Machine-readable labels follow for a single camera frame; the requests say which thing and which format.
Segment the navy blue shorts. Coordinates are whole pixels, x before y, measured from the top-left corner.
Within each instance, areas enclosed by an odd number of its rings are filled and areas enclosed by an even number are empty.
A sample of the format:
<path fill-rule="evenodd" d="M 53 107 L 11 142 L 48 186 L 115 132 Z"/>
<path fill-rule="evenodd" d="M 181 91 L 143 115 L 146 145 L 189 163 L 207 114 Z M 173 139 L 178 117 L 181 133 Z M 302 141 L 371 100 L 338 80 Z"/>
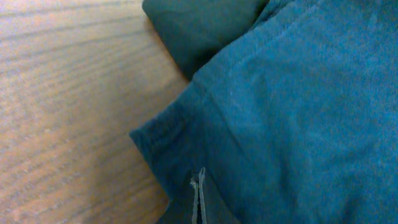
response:
<path fill-rule="evenodd" d="M 271 1 L 131 138 L 160 223 L 397 222 L 397 2 Z"/>

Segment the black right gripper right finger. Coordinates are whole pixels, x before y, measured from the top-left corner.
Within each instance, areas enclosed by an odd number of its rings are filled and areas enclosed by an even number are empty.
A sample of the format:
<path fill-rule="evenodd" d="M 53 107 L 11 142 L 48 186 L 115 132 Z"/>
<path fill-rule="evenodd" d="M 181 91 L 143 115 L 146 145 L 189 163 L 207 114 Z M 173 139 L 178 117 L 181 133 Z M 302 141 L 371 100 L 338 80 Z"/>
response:
<path fill-rule="evenodd" d="M 206 210 L 205 210 L 205 197 L 204 197 L 204 191 L 203 191 L 203 185 L 204 185 L 204 181 L 205 181 L 205 168 L 204 167 L 200 170 L 198 179 L 199 179 L 199 199 L 200 199 L 201 224 L 207 224 Z"/>

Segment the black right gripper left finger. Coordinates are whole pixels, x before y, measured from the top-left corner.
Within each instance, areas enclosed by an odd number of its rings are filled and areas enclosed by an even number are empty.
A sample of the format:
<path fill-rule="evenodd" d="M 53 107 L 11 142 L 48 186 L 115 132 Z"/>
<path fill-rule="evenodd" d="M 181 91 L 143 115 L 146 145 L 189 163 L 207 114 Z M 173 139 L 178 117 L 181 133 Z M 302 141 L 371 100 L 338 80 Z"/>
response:
<path fill-rule="evenodd" d="M 195 175 L 190 179 L 190 185 L 194 189 L 194 199 L 193 199 L 193 213 L 192 213 L 192 224 L 198 223 L 198 191 L 199 191 L 199 180 L 198 176 Z"/>

